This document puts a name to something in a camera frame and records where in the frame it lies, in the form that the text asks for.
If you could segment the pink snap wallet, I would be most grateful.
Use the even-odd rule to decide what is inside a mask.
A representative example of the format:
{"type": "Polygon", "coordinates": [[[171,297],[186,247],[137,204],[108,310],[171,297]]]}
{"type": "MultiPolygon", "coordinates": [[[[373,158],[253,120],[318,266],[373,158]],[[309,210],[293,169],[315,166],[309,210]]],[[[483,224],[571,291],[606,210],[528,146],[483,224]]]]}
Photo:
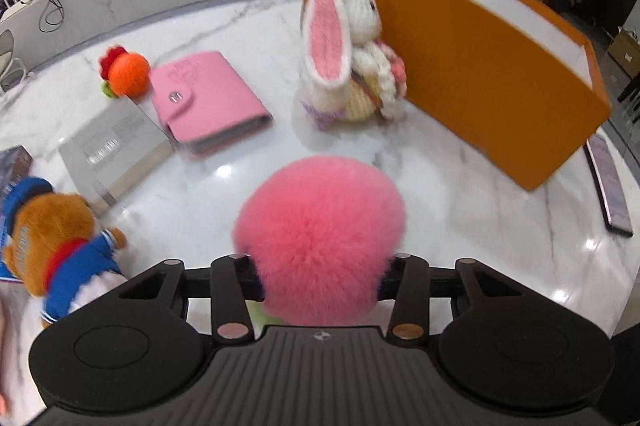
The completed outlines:
{"type": "Polygon", "coordinates": [[[154,68],[150,80],[160,125],[193,155],[213,152],[272,121],[264,103],[219,52],[154,68]]]}

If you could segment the dark picture book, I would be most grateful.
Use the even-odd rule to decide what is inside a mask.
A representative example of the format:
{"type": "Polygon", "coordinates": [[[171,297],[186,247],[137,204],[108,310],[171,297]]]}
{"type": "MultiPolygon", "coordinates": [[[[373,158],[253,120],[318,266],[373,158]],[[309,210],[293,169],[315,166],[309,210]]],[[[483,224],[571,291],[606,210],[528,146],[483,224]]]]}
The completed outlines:
{"type": "Polygon", "coordinates": [[[32,155],[24,146],[2,149],[0,152],[0,195],[5,199],[13,186],[29,175],[32,155]]]}

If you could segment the orange crocheted ball toy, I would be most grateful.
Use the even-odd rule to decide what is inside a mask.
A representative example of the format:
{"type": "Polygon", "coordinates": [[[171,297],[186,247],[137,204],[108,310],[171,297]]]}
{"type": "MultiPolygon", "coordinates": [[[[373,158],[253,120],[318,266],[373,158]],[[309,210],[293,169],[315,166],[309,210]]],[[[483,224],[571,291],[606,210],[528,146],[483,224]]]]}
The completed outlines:
{"type": "Polygon", "coordinates": [[[115,45],[99,59],[99,66],[102,92],[107,97],[126,96],[137,100],[148,93],[151,66],[141,54],[115,45]]]}

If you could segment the orange storage box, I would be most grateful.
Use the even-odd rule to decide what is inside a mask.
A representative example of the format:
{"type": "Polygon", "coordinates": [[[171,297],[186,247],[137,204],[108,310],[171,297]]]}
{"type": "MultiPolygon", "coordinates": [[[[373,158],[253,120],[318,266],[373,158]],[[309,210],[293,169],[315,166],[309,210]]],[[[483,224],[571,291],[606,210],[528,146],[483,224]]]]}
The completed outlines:
{"type": "Polygon", "coordinates": [[[375,0],[408,100],[535,190],[611,112],[586,36],[539,0],[375,0]]]}

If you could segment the brown bear blue outfit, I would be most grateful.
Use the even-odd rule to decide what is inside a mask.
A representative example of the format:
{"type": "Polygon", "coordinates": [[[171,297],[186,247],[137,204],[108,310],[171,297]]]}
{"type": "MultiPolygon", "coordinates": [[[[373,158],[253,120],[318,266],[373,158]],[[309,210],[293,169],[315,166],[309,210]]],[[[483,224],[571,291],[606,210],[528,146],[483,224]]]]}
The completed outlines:
{"type": "Polygon", "coordinates": [[[127,282],[117,262],[125,234],[99,227],[81,195],[27,177],[10,188],[1,214],[8,239],[2,259],[27,293],[41,299],[45,328],[127,282]]]}

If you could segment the pink fluffy pompom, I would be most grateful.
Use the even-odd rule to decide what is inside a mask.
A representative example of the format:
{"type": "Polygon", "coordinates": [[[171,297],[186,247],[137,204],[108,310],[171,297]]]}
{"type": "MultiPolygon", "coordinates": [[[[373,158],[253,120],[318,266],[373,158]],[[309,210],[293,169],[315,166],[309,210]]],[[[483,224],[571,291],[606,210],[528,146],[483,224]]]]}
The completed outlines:
{"type": "Polygon", "coordinates": [[[354,158],[314,156],[274,172],[236,218],[235,253],[253,260],[267,315],[303,326],[361,323],[404,239],[394,181],[354,158]]]}

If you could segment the black remote control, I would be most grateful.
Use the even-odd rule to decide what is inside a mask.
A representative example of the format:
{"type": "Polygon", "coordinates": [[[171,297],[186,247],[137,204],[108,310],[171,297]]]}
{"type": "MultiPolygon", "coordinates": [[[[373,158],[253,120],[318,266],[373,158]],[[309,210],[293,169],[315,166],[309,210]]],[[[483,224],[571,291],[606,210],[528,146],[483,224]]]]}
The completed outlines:
{"type": "Polygon", "coordinates": [[[584,145],[584,151],[599,196],[605,227],[614,234],[631,237],[634,229],[623,185],[605,138],[597,133],[592,134],[584,145]]]}

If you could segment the grey book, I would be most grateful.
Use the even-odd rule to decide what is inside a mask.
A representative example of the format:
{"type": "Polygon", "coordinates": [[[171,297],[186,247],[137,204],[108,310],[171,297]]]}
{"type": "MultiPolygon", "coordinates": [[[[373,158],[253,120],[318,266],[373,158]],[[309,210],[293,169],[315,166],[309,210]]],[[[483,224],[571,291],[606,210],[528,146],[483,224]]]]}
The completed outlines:
{"type": "Polygon", "coordinates": [[[129,98],[113,100],[58,149],[79,195],[102,216],[174,151],[129,98]]]}

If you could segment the crocheted white pink rabbit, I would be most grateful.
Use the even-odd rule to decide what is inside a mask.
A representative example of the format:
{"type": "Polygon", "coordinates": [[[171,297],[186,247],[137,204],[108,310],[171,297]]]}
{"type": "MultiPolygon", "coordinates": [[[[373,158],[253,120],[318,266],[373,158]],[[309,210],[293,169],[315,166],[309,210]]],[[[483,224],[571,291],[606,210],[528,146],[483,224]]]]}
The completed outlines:
{"type": "Polygon", "coordinates": [[[375,0],[306,0],[300,32],[300,103],[318,126],[396,117],[406,68],[375,0]]]}

